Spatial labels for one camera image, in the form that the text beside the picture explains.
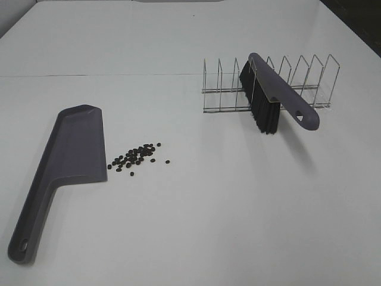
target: black bristles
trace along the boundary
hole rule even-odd
[[[258,128],[262,133],[274,134],[278,128],[280,103],[271,103],[268,101],[260,83],[255,78],[249,61],[247,61],[243,67],[239,79],[251,105],[251,112]]]

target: dish rack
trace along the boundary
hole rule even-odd
[[[275,65],[270,57],[266,63],[273,69]],[[293,69],[287,56],[283,56],[277,73],[291,88],[313,108],[329,108],[332,94],[340,71],[340,64],[332,54],[325,63],[313,55],[308,62],[300,55]],[[224,73],[220,59],[217,62],[217,73],[207,73],[204,59],[202,72],[202,90],[204,95],[204,113],[250,111],[250,105],[239,80],[240,68],[237,58],[234,59],[233,72]]]

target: metal wire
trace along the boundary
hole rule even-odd
[[[303,61],[305,63],[305,65],[307,66],[307,71],[306,71],[306,74],[304,76],[304,81],[303,81],[302,84],[292,85],[292,82],[293,82],[293,80],[295,78],[295,74],[297,73],[298,68],[300,68],[300,62],[301,61]],[[273,61],[272,61],[272,59],[270,57],[267,57],[267,62],[270,63],[270,67],[275,70]],[[311,68],[315,65],[316,62],[318,62],[318,64],[321,67],[321,70],[320,70],[320,73],[319,73],[319,77],[318,77],[318,82],[317,82],[317,84],[307,84],[308,78],[310,76]],[[317,94],[318,94],[318,91],[321,89],[321,81],[322,81],[322,78],[324,78],[324,72],[326,71],[327,65],[330,62],[335,62],[338,68],[337,68],[337,71],[336,71],[336,74],[335,74],[335,80],[334,80],[332,88],[330,90],[329,99],[328,100],[325,99],[323,102],[317,102]],[[340,64],[333,57],[332,54],[328,55],[325,64],[323,64],[321,62],[321,60],[318,58],[318,56],[315,55],[315,54],[313,55],[312,60],[311,60],[310,63],[308,63],[307,60],[305,59],[305,57],[303,55],[301,55],[299,57],[299,59],[298,59],[298,62],[296,64],[296,66],[295,66],[295,70],[293,71],[293,75],[291,77],[291,80],[290,80],[290,76],[291,76],[291,72],[292,72],[292,66],[291,66],[291,64],[290,64],[290,62],[289,62],[289,60],[288,60],[288,58],[286,56],[282,57],[282,62],[280,64],[278,74],[280,74],[282,69],[284,69],[283,65],[285,63],[289,67],[288,77],[287,77],[287,81],[286,82],[290,84],[291,88],[293,88],[296,91],[301,91],[300,95],[302,95],[303,91],[305,91],[305,90],[314,90],[315,91],[314,98],[313,98],[312,102],[308,102],[309,105],[314,107],[314,108],[326,108],[326,107],[330,107],[333,90],[335,88],[336,81],[337,81],[338,74],[339,74],[339,70],[340,70]],[[253,89],[252,89],[251,102],[250,102],[250,103],[252,103],[252,100],[254,98],[255,82],[256,82],[256,79],[257,79],[257,67],[255,66],[255,62],[254,62],[254,60],[252,58],[249,61],[249,65],[250,65],[250,68],[248,70],[248,73],[254,72],[254,82],[253,82]],[[205,113],[241,112],[241,111],[249,111],[249,110],[251,110],[249,104],[246,105],[246,106],[238,106],[238,96],[239,96],[240,93],[242,93],[242,94],[244,93],[244,90],[243,90],[243,88],[241,87],[241,85],[239,83],[240,82],[239,81],[239,75],[240,75],[240,69],[239,69],[237,58],[235,58],[234,59],[234,66],[233,66],[233,76],[232,76],[231,87],[230,88],[223,88],[223,69],[222,69],[221,61],[220,61],[220,59],[218,59],[218,64],[217,64],[217,86],[216,86],[216,88],[207,88],[207,67],[206,67],[206,60],[204,59],[203,77],[202,77],[202,91],[201,91],[201,93],[204,94],[204,108],[203,108],[203,111]],[[235,96],[235,103],[234,103],[234,105],[232,104],[232,106],[222,106],[222,102],[221,102],[222,93],[234,95]],[[208,96],[208,94],[219,94],[219,103],[218,103],[218,106],[215,106],[215,107],[208,106],[207,107],[205,105],[206,96]]]

